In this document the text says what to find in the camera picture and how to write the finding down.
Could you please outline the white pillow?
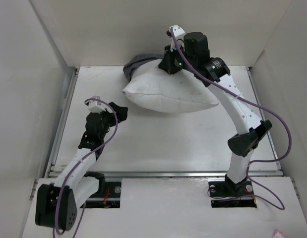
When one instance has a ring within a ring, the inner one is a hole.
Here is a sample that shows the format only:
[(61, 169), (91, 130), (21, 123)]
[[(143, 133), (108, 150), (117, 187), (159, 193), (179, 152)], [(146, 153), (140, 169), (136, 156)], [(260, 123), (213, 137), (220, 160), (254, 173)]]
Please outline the white pillow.
[(134, 104), (161, 113), (192, 113), (211, 109), (219, 100), (196, 79), (181, 70), (167, 74), (158, 67), (161, 59), (140, 66), (123, 89), (123, 94)]

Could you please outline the dark grey checked pillowcase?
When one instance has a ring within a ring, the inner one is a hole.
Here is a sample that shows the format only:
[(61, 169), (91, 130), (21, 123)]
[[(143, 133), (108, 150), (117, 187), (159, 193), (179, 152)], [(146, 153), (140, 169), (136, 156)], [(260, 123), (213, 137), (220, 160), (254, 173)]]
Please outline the dark grey checked pillowcase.
[(133, 57), (123, 67), (123, 73), (128, 82), (131, 81), (133, 73), (142, 65), (151, 62), (153, 60), (162, 60), (163, 54), (139, 54)]

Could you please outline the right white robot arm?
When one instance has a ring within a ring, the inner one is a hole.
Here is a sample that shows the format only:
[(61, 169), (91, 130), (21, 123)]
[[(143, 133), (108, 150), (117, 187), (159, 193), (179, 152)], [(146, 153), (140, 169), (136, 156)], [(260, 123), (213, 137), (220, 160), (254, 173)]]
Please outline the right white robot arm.
[(165, 47), (159, 68), (168, 74), (183, 69), (192, 72), (215, 95), (234, 123), (237, 133), (228, 140), (232, 156), (224, 189), (229, 195), (236, 195), (246, 182), (246, 170), (253, 150), (272, 124), (269, 120), (262, 120), (243, 102), (229, 67), (221, 58), (211, 57), (208, 39), (203, 33), (186, 33), (174, 25), (167, 35), (172, 42)]

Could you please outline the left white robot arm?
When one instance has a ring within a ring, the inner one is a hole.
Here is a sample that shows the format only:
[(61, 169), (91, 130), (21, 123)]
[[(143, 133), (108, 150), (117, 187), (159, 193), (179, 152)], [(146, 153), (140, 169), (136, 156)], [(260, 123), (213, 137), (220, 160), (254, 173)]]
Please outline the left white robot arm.
[(127, 119), (128, 108), (114, 102), (90, 98), (85, 105), (90, 113), (76, 154), (54, 182), (42, 184), (37, 190), (35, 224), (52, 228), (58, 235), (72, 229), (77, 210), (91, 195), (98, 197), (105, 193), (105, 176), (90, 172), (89, 168), (113, 139), (112, 136), (105, 139), (110, 128), (117, 130), (118, 124)]

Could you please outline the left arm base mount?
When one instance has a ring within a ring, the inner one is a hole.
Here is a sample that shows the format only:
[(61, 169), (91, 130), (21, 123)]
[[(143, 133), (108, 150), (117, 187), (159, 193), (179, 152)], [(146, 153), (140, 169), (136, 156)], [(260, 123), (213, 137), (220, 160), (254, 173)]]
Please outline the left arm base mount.
[(85, 208), (116, 209), (120, 208), (122, 183), (120, 181), (110, 181), (105, 183), (103, 191), (98, 190), (86, 201)]

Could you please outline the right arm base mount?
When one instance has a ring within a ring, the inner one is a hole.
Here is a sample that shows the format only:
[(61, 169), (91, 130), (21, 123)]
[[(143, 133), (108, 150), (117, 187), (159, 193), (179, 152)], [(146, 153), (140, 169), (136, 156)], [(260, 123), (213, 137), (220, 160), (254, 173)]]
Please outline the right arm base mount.
[(208, 185), (207, 194), (212, 208), (257, 208), (249, 180), (237, 187), (224, 180), (210, 180)]

